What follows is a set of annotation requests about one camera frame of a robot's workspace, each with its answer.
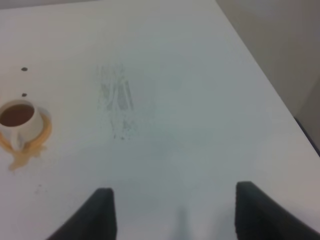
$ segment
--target white mug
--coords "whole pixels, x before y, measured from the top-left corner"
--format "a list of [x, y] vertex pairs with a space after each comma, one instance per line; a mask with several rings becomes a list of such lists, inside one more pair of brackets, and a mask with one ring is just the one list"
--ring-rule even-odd
[[39, 109], [29, 100], [16, 99], [3, 104], [0, 107], [0, 116], [8, 108], [21, 104], [33, 107], [33, 115], [28, 121], [18, 126], [5, 126], [0, 123], [2, 136], [11, 144], [12, 149], [17, 152], [24, 149], [26, 142], [38, 137], [44, 128], [44, 121]]

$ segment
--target coffee cup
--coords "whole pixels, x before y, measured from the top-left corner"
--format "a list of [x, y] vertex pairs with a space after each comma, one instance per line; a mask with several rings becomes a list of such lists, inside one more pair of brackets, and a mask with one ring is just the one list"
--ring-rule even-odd
[[0, 106], [0, 132], [14, 151], [37, 138], [44, 122], [37, 106], [29, 100], [16, 99]]

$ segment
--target coffee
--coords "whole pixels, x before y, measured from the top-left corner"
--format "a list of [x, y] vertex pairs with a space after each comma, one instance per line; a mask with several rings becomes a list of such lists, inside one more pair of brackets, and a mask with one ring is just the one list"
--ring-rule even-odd
[[32, 118], [34, 112], [34, 108], [26, 104], [11, 106], [0, 115], [0, 124], [7, 127], [22, 125]]

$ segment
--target mug handle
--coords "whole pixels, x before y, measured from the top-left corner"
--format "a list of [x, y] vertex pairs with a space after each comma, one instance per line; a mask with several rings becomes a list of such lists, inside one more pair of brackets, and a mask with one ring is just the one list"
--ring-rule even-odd
[[11, 134], [11, 147], [14, 151], [16, 152], [21, 152], [24, 149], [25, 142], [21, 138], [20, 134], [18, 131], [13, 131]]

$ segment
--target table surface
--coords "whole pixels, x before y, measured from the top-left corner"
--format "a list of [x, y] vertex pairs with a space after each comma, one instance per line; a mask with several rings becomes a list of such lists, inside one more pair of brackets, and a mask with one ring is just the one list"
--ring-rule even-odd
[[119, 240], [235, 240], [238, 181], [320, 230], [319, 157], [214, 0], [1, 10], [0, 36], [0, 102], [27, 93], [53, 126], [14, 172], [0, 150], [3, 239], [112, 187]]

